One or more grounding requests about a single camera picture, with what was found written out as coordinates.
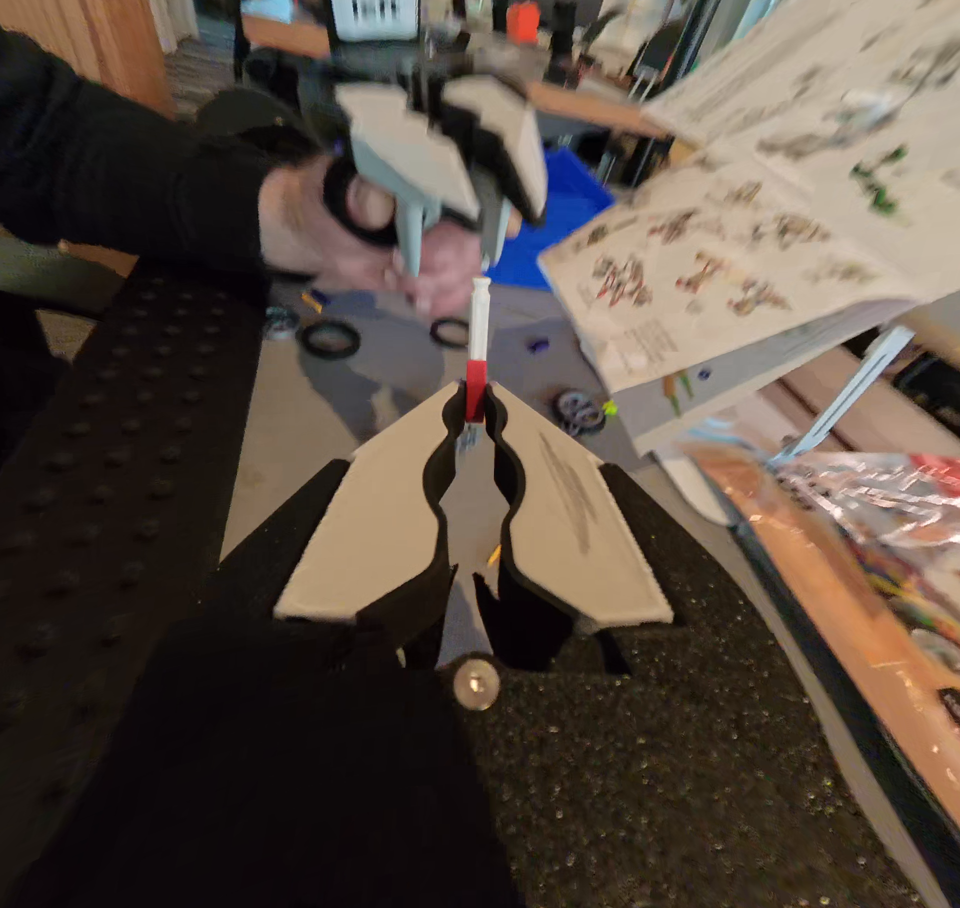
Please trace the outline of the short white rod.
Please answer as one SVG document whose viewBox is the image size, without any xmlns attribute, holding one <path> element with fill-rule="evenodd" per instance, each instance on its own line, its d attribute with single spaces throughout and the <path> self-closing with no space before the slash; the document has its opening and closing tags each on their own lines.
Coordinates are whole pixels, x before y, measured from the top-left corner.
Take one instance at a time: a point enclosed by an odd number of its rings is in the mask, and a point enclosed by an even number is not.
<svg viewBox="0 0 960 908">
<path fill-rule="evenodd" d="M 472 280 L 469 302 L 467 360 L 487 362 L 491 309 L 491 280 L 486 276 Z"/>
</svg>

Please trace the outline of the printed toy packaging bag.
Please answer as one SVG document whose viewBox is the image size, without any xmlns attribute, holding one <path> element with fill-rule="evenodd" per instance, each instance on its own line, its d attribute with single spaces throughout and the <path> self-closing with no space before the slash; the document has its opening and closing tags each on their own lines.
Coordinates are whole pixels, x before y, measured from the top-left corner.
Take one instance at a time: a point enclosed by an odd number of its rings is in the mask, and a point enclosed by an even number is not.
<svg viewBox="0 0 960 908">
<path fill-rule="evenodd" d="M 959 463 L 680 444 L 746 520 L 952 829 L 959 817 Z"/>
</svg>

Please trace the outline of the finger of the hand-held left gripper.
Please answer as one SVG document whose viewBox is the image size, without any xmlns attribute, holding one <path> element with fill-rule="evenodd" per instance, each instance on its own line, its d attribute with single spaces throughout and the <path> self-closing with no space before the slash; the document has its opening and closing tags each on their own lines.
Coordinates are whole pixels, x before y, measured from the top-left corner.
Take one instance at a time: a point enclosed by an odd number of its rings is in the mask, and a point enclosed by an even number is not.
<svg viewBox="0 0 960 908">
<path fill-rule="evenodd" d="M 535 227 L 546 217 L 548 175 L 536 110 L 512 83 L 463 75 L 440 90 L 440 129 L 457 145 L 479 211 L 484 267 L 498 264 L 512 213 Z"/>
<path fill-rule="evenodd" d="M 394 243 L 419 275 L 423 236 L 446 211 L 477 224 L 481 205 L 456 143 L 408 107 L 400 86 L 336 86 L 356 172 L 393 196 Z"/>
</svg>

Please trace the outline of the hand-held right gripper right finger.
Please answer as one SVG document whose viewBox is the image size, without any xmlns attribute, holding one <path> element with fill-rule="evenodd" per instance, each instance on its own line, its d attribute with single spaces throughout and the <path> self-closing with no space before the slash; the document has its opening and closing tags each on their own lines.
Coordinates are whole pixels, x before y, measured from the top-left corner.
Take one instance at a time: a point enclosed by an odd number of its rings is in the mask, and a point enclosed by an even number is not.
<svg viewBox="0 0 960 908">
<path fill-rule="evenodd" d="M 494 597 L 542 600 L 574 627 L 668 625 L 674 611 L 597 456 L 498 383 L 486 388 L 506 502 Z"/>
</svg>

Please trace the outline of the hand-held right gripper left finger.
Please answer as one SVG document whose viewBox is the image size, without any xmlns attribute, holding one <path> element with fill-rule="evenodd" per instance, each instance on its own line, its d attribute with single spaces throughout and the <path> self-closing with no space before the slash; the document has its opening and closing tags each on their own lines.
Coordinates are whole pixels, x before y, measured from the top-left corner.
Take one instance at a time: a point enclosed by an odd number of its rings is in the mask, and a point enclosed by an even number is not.
<svg viewBox="0 0 960 908">
<path fill-rule="evenodd" d="M 358 447 L 273 607 L 276 619 L 348 622 L 449 563 L 442 499 L 457 472 L 460 384 Z"/>
</svg>

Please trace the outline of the blue bin with square tag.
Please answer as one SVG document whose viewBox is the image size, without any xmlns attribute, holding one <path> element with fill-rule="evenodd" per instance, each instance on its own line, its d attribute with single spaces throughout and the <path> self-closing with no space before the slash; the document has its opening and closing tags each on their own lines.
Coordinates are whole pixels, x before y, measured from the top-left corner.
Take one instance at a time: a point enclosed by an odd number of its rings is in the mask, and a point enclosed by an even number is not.
<svg viewBox="0 0 960 908">
<path fill-rule="evenodd" d="M 524 223 L 516 237 L 505 241 L 498 264 L 486 273 L 491 283 L 548 290 L 549 283 L 538 265 L 540 254 L 616 202 L 569 148 L 548 150 L 545 162 L 548 198 L 544 221 L 539 228 Z"/>
</svg>

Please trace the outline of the black office chair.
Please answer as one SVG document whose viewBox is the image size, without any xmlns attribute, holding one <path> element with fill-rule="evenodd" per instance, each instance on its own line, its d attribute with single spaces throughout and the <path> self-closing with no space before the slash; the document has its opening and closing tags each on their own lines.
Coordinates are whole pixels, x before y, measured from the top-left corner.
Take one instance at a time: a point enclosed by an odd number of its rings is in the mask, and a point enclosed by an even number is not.
<svg viewBox="0 0 960 908">
<path fill-rule="evenodd" d="M 253 48 L 234 85 L 196 112 L 194 127 L 212 137 L 236 137 L 280 161 L 299 162 L 329 147 L 305 119 L 300 101 L 308 62 L 278 49 Z"/>
</svg>

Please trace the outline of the toy instruction booklet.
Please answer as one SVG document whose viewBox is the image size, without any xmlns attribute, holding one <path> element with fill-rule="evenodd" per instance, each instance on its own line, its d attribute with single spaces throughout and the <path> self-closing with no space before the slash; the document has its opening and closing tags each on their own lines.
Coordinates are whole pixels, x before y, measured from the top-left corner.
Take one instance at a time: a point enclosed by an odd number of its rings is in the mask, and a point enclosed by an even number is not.
<svg viewBox="0 0 960 908">
<path fill-rule="evenodd" d="M 958 291 L 959 0 L 786 0 L 645 111 L 697 152 L 538 258 L 638 454 Z"/>
</svg>

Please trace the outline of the long wooden desk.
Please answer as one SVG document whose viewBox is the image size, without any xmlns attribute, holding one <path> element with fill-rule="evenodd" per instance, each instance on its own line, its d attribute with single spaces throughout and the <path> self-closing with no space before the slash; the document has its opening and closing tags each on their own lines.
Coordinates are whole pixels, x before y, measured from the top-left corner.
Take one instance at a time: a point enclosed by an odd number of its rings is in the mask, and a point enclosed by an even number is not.
<svg viewBox="0 0 960 908">
<path fill-rule="evenodd" d="M 309 21 L 284 23 L 268 16 L 242 14 L 246 38 L 253 46 L 281 50 L 314 61 L 330 59 L 325 27 Z M 664 139 L 670 133 L 647 116 L 634 102 L 617 102 L 590 91 L 571 89 L 541 79 L 520 81 L 531 104 L 547 115 L 593 124 L 615 132 Z"/>
</svg>

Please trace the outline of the black metal pole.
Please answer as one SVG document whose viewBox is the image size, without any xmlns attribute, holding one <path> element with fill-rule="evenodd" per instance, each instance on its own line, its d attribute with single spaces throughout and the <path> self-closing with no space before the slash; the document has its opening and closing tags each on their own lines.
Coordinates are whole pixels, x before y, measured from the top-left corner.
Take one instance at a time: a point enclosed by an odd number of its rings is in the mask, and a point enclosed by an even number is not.
<svg viewBox="0 0 960 908">
<path fill-rule="evenodd" d="M 678 39 L 678 45 L 663 75 L 658 93 L 662 94 L 693 69 L 707 31 L 722 0 L 696 0 Z"/>
</svg>

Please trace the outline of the person's left hand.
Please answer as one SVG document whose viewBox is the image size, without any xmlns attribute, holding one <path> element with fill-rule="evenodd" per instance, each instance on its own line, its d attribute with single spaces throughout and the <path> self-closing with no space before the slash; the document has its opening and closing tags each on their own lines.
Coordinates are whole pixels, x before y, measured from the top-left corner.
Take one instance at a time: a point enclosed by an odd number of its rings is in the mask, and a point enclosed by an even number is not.
<svg viewBox="0 0 960 908">
<path fill-rule="evenodd" d="M 320 289 L 396 292 L 434 318 L 461 311 L 482 273 L 477 234 L 443 220 L 422 237 L 417 276 L 399 250 L 374 247 L 347 231 L 326 207 L 332 158 L 317 155 L 270 172 L 258 196 L 261 254 L 272 269 L 310 275 Z"/>
</svg>

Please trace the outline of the toy wheel with black tyre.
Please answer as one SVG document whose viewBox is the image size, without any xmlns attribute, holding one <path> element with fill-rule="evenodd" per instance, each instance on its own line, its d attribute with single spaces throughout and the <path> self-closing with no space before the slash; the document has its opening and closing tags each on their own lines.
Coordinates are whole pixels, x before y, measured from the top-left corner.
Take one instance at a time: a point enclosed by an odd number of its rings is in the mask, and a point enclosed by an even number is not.
<svg viewBox="0 0 960 908">
<path fill-rule="evenodd" d="M 578 389 L 560 391 L 550 402 L 558 427 L 573 438 L 592 436 L 604 429 L 607 415 L 587 393 Z"/>
</svg>

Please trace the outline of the wooden panel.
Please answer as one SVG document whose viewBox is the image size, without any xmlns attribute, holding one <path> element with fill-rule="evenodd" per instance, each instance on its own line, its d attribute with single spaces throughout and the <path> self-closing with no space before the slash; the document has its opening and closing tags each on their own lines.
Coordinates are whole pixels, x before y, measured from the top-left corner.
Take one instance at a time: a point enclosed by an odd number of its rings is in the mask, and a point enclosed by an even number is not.
<svg viewBox="0 0 960 908">
<path fill-rule="evenodd" d="M 149 0 L 1 0 L 1 23 L 35 39 L 80 75 L 173 116 Z"/>
</svg>

